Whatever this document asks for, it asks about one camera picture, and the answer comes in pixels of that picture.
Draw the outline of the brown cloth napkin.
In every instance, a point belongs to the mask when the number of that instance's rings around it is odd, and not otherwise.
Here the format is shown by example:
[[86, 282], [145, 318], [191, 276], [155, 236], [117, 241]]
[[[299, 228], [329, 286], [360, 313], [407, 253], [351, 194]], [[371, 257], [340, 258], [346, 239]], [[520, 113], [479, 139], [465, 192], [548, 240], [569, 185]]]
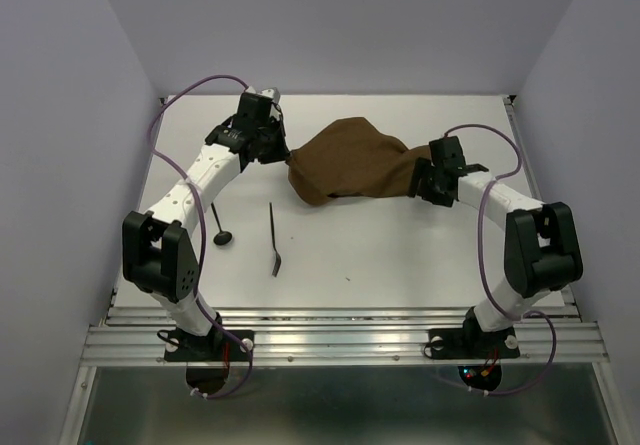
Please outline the brown cloth napkin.
[[343, 197], [399, 197], [409, 190], [415, 162], [430, 157], [427, 145], [409, 148], [363, 117], [343, 118], [291, 152], [288, 180], [311, 206]]

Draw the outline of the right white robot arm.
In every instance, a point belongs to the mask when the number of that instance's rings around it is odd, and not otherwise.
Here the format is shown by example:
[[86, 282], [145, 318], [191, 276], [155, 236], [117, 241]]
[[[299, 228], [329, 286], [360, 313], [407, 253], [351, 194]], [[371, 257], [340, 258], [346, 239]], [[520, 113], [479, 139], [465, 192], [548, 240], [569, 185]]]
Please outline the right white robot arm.
[[503, 277], [472, 307], [463, 323], [432, 328], [424, 348], [434, 360], [520, 355], [514, 326], [552, 292], [579, 280], [583, 261], [570, 207], [543, 203], [501, 183], [480, 164], [467, 163], [460, 141], [445, 136], [417, 160], [408, 194], [438, 206], [461, 203], [478, 212], [477, 230], [490, 220], [504, 233]]

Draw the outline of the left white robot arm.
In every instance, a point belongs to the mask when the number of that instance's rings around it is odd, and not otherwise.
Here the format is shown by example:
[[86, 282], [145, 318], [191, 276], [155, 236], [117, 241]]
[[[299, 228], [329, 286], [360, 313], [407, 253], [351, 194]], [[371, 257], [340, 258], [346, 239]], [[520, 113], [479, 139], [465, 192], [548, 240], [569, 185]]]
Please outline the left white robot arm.
[[150, 295], [175, 322], [163, 335], [168, 361], [212, 361], [232, 336], [198, 290], [202, 266], [192, 245], [204, 231], [205, 209], [252, 162], [285, 161], [284, 118], [277, 89], [247, 89], [237, 110], [205, 138], [194, 163], [145, 212], [130, 212], [122, 224], [125, 280]]

